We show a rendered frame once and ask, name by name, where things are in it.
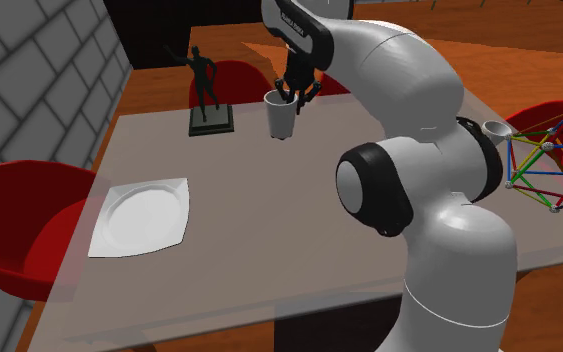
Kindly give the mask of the small white bowl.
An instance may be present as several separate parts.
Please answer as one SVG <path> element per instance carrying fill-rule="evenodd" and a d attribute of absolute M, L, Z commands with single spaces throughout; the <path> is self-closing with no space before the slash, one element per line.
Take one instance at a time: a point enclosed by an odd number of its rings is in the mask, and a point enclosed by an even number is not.
<path fill-rule="evenodd" d="M 504 140 L 508 140 L 512 136 L 512 130 L 508 125 L 495 120 L 485 121 L 481 125 L 481 131 L 494 146 L 498 146 Z"/>

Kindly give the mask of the white square plate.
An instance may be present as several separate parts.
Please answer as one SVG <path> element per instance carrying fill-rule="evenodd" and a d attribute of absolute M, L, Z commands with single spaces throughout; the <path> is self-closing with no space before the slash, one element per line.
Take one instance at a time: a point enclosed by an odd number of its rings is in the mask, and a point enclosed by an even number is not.
<path fill-rule="evenodd" d="M 189 209 L 185 178 L 114 186 L 99 212 L 88 256 L 132 257 L 178 245 L 185 237 Z"/>

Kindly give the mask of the grey table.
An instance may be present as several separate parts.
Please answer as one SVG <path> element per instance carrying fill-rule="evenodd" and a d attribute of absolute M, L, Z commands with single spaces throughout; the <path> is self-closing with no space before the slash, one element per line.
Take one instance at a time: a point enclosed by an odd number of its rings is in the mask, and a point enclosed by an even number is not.
<path fill-rule="evenodd" d="M 340 155 L 384 130 L 350 95 L 306 107 L 292 137 L 268 133 L 263 104 L 238 106 L 237 130 L 190 138 L 185 111 L 120 118 L 98 175 L 110 188 L 185 178 L 182 243 L 145 255 L 90 258 L 99 207 L 85 206 L 28 352 L 106 352 L 401 293 L 407 245 L 340 204 Z M 499 189 L 479 206 L 502 218 L 517 271 L 563 263 L 563 212 Z"/>

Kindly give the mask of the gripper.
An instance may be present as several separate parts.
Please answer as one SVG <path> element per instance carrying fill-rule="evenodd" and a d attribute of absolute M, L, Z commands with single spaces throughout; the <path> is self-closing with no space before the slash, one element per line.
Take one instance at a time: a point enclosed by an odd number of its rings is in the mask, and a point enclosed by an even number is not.
<path fill-rule="evenodd" d="M 314 67 L 310 62 L 302 54 L 287 46 L 286 69 L 283 78 L 275 80 L 275 88 L 281 99 L 290 104 L 294 101 L 294 92 L 299 91 L 296 106 L 296 114 L 299 115 L 301 109 L 320 92 L 321 87 L 321 83 L 315 80 Z"/>

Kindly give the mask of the white cup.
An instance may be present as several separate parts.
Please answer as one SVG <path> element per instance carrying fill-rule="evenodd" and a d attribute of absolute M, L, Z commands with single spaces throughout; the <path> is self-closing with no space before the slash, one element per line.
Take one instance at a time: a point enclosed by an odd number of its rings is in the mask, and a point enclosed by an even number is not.
<path fill-rule="evenodd" d="M 292 136 L 297 102 L 297 95 L 294 95 L 288 103 L 277 90 L 271 90 L 264 95 L 269 133 L 272 138 L 284 140 Z"/>

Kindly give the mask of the black human figure statue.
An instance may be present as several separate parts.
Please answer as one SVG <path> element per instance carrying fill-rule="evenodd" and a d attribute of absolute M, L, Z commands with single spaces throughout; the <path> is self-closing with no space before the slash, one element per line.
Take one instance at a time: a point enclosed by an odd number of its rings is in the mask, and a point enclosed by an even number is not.
<path fill-rule="evenodd" d="M 195 137 L 233 132 L 233 109 L 228 104 L 221 104 L 214 93 L 216 64 L 202 56 L 197 45 L 191 47 L 191 57 L 177 56 L 167 44 L 163 48 L 175 62 L 188 66 L 194 75 L 197 105 L 190 108 L 188 135 Z"/>

